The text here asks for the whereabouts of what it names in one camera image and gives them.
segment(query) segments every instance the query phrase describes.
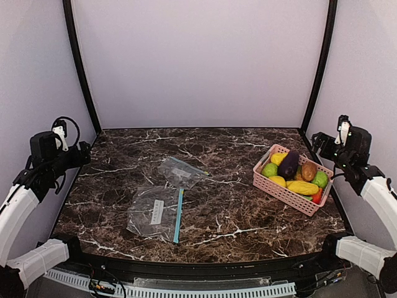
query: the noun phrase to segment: purple eggplant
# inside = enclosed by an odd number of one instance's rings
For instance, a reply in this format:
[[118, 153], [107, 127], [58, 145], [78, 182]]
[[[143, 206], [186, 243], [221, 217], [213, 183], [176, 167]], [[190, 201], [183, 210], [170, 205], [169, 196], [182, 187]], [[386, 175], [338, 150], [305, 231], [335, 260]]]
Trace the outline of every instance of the purple eggplant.
[[286, 181], [293, 179], [299, 165], [299, 152], [291, 150], [281, 162], [277, 174]]

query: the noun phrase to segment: label on plastic bag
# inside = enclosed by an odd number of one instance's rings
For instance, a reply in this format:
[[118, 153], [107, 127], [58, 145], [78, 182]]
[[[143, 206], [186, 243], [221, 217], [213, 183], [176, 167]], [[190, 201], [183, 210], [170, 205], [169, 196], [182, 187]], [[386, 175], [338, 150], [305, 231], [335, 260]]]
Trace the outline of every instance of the label on plastic bag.
[[161, 223], [161, 217], [163, 216], [164, 201], [155, 200], [153, 206], [153, 214], [151, 216], [151, 225], [159, 225]]
[[177, 168], [172, 169], [171, 173], [173, 173], [177, 176], [186, 177], [186, 178], [189, 178], [192, 175], [188, 172], [185, 172], [185, 171], [183, 171], [181, 169], [177, 169]]

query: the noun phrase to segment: transparent plastic bag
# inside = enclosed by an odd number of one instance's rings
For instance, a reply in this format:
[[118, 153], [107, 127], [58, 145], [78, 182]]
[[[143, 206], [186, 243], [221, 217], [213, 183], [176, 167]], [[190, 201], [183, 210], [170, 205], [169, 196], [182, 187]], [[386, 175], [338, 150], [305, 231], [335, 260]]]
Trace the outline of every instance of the transparent plastic bag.
[[183, 189], [164, 186], [138, 187], [128, 208], [127, 230], [178, 243], [183, 193]]
[[164, 160], [158, 167], [158, 171], [173, 186], [184, 189], [192, 189], [203, 177], [209, 175], [208, 172], [197, 169], [174, 157]]

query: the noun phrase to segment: pink basket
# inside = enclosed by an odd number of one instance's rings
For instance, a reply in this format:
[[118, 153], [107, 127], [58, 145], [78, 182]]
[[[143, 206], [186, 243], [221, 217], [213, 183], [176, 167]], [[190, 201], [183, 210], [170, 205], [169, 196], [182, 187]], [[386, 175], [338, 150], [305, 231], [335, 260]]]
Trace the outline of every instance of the pink basket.
[[[328, 182], [327, 187], [323, 191], [323, 196], [319, 204], [315, 204], [299, 194], [295, 194], [294, 192], [290, 191], [289, 189], [278, 185], [277, 183], [271, 181], [270, 179], [263, 176], [262, 170], [265, 165], [270, 163], [270, 157], [274, 153], [285, 153], [289, 152], [289, 149], [284, 148], [280, 145], [273, 145], [272, 148], [269, 149], [268, 152], [261, 158], [261, 160], [255, 165], [254, 167], [254, 186], [262, 189], [264, 192], [274, 196], [275, 198], [283, 201], [284, 203], [288, 204], [289, 206], [298, 209], [300, 212], [312, 216], [320, 207], [322, 207], [325, 202], [327, 201], [327, 197], [329, 191], [331, 190], [332, 181]], [[302, 165], [309, 161], [310, 163], [314, 163], [313, 161], [307, 159], [304, 156], [299, 157], [299, 165]], [[331, 170], [320, 166], [317, 163], [314, 163], [317, 166], [318, 171], [322, 171], [327, 174], [328, 178], [331, 178], [334, 174]]]

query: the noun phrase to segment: marble tabletop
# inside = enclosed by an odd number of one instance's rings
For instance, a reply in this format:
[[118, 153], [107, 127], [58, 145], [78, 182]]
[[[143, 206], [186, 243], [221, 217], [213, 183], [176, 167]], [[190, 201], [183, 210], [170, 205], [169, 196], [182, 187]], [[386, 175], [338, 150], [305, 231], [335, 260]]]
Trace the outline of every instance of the marble tabletop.
[[[309, 156], [297, 129], [104, 130], [63, 207], [55, 231], [78, 235], [83, 251], [129, 260], [230, 263], [321, 250], [344, 231], [330, 196], [312, 217], [252, 185], [273, 145]], [[165, 186], [158, 166], [174, 156], [208, 171], [183, 200], [179, 244], [129, 232], [127, 209], [140, 186]]]

